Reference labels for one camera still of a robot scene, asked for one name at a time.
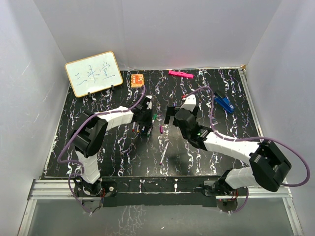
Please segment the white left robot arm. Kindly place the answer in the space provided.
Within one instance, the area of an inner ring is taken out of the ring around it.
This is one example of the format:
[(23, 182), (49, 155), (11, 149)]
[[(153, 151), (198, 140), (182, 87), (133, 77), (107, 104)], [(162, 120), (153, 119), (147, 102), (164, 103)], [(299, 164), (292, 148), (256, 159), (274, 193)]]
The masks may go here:
[(97, 163), (97, 152), (100, 150), (105, 133), (120, 125), (133, 124), (136, 130), (147, 133), (153, 126), (152, 97), (146, 96), (140, 103), (129, 109), (119, 106), (107, 114), (97, 112), (74, 138), (75, 153), (83, 164), (84, 173), (79, 177), (80, 182), (74, 180), (76, 186), (89, 196), (100, 194), (100, 171)]

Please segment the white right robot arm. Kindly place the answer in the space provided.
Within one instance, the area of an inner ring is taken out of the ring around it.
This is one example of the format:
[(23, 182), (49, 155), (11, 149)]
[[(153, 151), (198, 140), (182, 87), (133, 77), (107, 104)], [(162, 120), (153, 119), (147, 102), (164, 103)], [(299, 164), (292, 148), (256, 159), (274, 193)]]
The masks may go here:
[(273, 141), (230, 141), (228, 136), (217, 136), (214, 131), (196, 121), (197, 109), (168, 107), (164, 122), (178, 127), (185, 140), (193, 147), (218, 152), (244, 162), (241, 169), (230, 169), (213, 184), (202, 184), (207, 192), (231, 195), (236, 189), (249, 186), (276, 192), (291, 169), (291, 163)]

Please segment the white green marker pen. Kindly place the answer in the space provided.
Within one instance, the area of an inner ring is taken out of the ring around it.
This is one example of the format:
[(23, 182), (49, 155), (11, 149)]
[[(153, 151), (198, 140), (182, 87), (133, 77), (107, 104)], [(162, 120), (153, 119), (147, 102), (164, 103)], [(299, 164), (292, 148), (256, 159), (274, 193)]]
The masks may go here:
[(152, 130), (152, 128), (153, 128), (153, 125), (154, 125), (155, 120), (156, 120), (156, 119), (153, 118), (152, 124), (150, 125), (150, 127), (149, 127), (149, 129), (148, 129), (148, 132), (147, 132), (147, 137), (149, 137), (149, 135), (150, 135), (150, 133), (151, 133), (151, 130)]

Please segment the white magenta marker pen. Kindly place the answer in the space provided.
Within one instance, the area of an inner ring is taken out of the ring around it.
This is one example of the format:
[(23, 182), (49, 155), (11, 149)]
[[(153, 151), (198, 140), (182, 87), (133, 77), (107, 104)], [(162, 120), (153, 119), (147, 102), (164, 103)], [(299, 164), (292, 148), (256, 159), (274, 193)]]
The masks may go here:
[(167, 152), (168, 146), (169, 146), (169, 142), (167, 142), (167, 144), (165, 145), (164, 151), (163, 151), (163, 153), (162, 153), (162, 156), (161, 156), (161, 159), (160, 159), (160, 162), (159, 162), (159, 165), (160, 165), (160, 166), (161, 166), (162, 163), (163, 163), (163, 160), (164, 160), (165, 154), (166, 154), (166, 152)]

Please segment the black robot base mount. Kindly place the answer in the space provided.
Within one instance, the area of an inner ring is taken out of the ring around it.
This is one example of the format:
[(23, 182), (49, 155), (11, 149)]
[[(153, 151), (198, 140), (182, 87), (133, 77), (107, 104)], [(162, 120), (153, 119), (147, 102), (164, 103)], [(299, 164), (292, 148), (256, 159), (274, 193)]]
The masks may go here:
[(102, 207), (122, 206), (186, 206), (217, 207), (219, 200), (232, 201), (244, 197), (246, 189), (223, 192), (217, 189), (218, 177), (102, 177), (94, 184), (74, 179), (78, 197), (100, 201)]

